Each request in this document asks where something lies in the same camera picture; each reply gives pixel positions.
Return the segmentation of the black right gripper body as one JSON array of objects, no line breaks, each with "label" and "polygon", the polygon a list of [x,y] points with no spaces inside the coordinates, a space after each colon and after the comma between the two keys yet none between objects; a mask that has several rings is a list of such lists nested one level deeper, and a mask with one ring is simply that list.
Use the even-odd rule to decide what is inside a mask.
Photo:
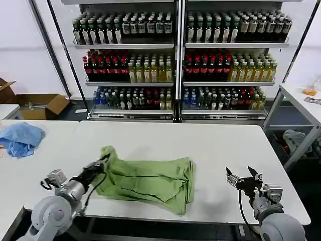
[{"label": "black right gripper body", "polygon": [[254,177],[245,177],[241,178],[240,181],[237,182],[237,189],[243,190],[245,195],[250,199],[254,199],[255,190],[260,190],[262,188],[263,181],[258,179],[256,180]]}]

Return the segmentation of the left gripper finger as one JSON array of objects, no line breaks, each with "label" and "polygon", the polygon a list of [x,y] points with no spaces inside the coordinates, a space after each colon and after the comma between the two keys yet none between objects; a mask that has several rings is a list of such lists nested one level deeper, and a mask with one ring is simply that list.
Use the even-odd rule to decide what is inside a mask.
[{"label": "left gripper finger", "polygon": [[104,165],[109,160],[109,154],[102,156],[99,160],[93,162],[94,166]]},{"label": "left gripper finger", "polygon": [[105,167],[107,165],[108,160],[109,160],[109,156],[103,156],[98,160],[99,170],[100,171],[104,171],[105,170]]}]

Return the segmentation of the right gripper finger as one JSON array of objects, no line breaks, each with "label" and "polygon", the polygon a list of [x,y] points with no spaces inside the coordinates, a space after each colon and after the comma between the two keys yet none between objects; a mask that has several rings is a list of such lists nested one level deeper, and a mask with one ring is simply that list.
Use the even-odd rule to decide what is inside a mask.
[{"label": "right gripper finger", "polygon": [[241,188],[244,184],[244,179],[232,174],[231,170],[226,167],[227,182],[235,188]]},{"label": "right gripper finger", "polygon": [[255,169],[248,166],[248,170],[251,174],[251,180],[253,181],[262,181],[262,174],[259,174]]}]

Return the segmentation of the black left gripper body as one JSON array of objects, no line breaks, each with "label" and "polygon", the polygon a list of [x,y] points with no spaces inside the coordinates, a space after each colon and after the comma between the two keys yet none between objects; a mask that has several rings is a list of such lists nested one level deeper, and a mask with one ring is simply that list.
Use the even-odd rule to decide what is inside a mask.
[{"label": "black left gripper body", "polygon": [[97,175],[104,172],[104,165],[102,163],[91,163],[83,168],[80,177],[86,181],[93,181]]}]

